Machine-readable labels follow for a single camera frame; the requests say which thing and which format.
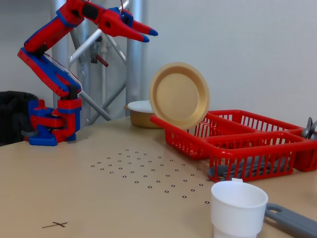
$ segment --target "table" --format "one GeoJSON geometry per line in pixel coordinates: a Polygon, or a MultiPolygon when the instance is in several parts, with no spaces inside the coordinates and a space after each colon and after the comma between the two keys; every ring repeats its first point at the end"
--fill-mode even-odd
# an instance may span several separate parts
{"type": "MultiPolygon", "coordinates": [[[[0,237],[211,238],[208,166],[129,118],[56,147],[0,147],[0,237]],[[65,228],[52,222],[65,223],[65,228]]],[[[317,173],[254,181],[269,202],[317,220],[317,173]]],[[[259,238],[293,237],[266,219],[259,238]]]]}

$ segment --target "black object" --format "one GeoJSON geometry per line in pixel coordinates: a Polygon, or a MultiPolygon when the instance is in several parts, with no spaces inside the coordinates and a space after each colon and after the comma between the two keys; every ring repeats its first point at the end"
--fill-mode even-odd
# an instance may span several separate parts
{"type": "Polygon", "coordinates": [[[30,93],[0,92],[0,146],[23,141],[21,131],[34,131],[29,120],[28,104],[38,99],[30,93]]]}
{"type": "Polygon", "coordinates": [[[266,205],[265,216],[308,237],[317,238],[317,222],[274,203],[266,205]]]}

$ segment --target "red plastic basket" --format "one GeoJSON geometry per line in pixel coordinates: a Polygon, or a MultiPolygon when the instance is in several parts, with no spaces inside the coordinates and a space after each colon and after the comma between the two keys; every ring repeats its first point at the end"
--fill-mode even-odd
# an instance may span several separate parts
{"type": "Polygon", "coordinates": [[[317,169],[317,141],[300,137],[296,125],[241,110],[210,111],[192,130],[152,116],[166,142],[193,160],[208,159],[209,178],[218,182],[289,175],[293,168],[317,169]]]}

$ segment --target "wall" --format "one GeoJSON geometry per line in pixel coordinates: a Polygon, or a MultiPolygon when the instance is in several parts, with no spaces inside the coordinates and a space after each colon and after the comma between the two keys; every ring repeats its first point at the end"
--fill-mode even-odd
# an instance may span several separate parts
{"type": "Polygon", "coordinates": [[[23,43],[50,19],[49,1],[4,1],[0,7],[0,91],[35,94],[53,105],[52,91],[17,56],[23,43]]]}
{"type": "Polygon", "coordinates": [[[317,119],[316,0],[150,0],[145,99],[154,73],[183,61],[206,78],[210,109],[298,125],[317,119]]]}

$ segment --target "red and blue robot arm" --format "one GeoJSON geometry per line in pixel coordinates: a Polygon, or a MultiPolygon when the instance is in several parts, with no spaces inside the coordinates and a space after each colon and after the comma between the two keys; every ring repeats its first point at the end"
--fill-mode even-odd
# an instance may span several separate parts
{"type": "Polygon", "coordinates": [[[31,101],[29,117],[35,132],[25,133],[32,145],[55,146],[59,142],[75,140],[80,129],[82,101],[77,98],[81,86],[66,71],[54,65],[45,52],[73,28],[88,19],[104,33],[148,42],[158,33],[133,19],[131,13],[118,7],[105,9],[85,0],[67,0],[56,12],[57,16],[35,32],[25,43],[18,56],[58,96],[57,108],[45,107],[43,100],[31,101]]]}

